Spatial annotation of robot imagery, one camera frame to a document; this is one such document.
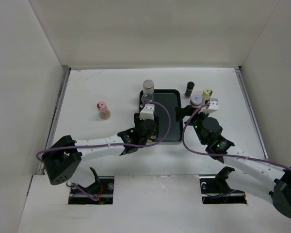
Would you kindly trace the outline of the clear top pepper grinder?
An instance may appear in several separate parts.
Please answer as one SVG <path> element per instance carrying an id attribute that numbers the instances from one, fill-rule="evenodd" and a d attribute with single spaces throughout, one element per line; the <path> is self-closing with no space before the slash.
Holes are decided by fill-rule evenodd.
<path id="1" fill-rule="evenodd" d="M 143 94 L 141 97 L 141 103 L 145 104 L 147 102 L 153 101 L 153 95 L 152 94 Z"/>

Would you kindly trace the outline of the silver lid grain bottle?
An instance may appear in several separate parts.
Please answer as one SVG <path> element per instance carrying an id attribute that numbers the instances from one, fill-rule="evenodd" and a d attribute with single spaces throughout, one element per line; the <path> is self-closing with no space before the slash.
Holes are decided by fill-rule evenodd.
<path id="1" fill-rule="evenodd" d="M 154 82 L 152 80 L 145 80 L 143 82 L 143 94 L 153 95 L 154 93 Z"/>

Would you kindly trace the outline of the black lid bottle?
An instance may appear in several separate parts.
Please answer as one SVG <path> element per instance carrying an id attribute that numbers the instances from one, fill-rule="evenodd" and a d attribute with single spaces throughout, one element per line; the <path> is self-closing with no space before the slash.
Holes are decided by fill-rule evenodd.
<path id="1" fill-rule="evenodd" d="M 154 132 L 148 140 L 154 142 L 157 140 L 157 138 L 158 138 L 158 133 Z"/>

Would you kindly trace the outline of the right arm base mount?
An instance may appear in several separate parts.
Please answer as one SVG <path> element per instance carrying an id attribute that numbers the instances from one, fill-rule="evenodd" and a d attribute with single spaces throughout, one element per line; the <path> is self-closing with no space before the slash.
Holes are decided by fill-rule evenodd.
<path id="1" fill-rule="evenodd" d="M 224 167 L 217 174 L 199 176 L 203 204 L 247 204 L 246 194 L 231 189 L 226 182 L 234 171 L 234 168 Z"/>

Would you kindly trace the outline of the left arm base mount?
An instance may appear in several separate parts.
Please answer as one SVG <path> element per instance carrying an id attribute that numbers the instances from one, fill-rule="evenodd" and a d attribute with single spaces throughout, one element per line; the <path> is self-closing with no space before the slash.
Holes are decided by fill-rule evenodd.
<path id="1" fill-rule="evenodd" d="M 90 168 L 94 182 L 87 187 L 66 182 L 70 188 L 69 205 L 111 205 L 113 204 L 114 176 L 98 176 L 94 168 Z"/>

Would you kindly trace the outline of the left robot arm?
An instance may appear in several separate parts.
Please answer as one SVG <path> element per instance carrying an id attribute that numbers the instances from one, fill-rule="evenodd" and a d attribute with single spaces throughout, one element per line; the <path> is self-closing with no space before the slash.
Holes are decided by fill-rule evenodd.
<path id="1" fill-rule="evenodd" d="M 71 181 L 81 184 L 87 193 L 97 192 L 99 181 L 91 176 L 78 181 L 77 167 L 93 158 L 135 153 L 145 147 L 152 136 L 159 135 L 159 117 L 156 115 L 153 119 L 140 119 L 140 115 L 135 113 L 134 124 L 133 128 L 101 139 L 74 140 L 70 135 L 60 138 L 41 156 L 50 184 Z"/>

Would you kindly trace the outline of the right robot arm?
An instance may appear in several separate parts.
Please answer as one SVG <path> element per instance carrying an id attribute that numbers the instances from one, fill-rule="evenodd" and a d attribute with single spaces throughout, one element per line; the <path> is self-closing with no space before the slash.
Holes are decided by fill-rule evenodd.
<path id="1" fill-rule="evenodd" d="M 203 156 L 219 161 L 225 167 L 216 175 L 215 186 L 221 192 L 241 190 L 269 202 L 282 215 L 291 218 L 291 167 L 256 158 L 222 136 L 223 128 L 208 111 L 208 102 L 199 108 L 176 107 L 176 120 L 188 117 L 185 126 L 192 126 L 201 145 Z"/>

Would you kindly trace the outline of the pink cap spice bottle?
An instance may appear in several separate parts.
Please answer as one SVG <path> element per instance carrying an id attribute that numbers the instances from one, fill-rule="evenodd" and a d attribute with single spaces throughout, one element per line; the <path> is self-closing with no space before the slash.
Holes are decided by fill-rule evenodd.
<path id="1" fill-rule="evenodd" d="M 111 113 L 105 102 L 100 101 L 97 103 L 97 109 L 99 111 L 99 116 L 103 120 L 108 120 L 111 116 Z"/>

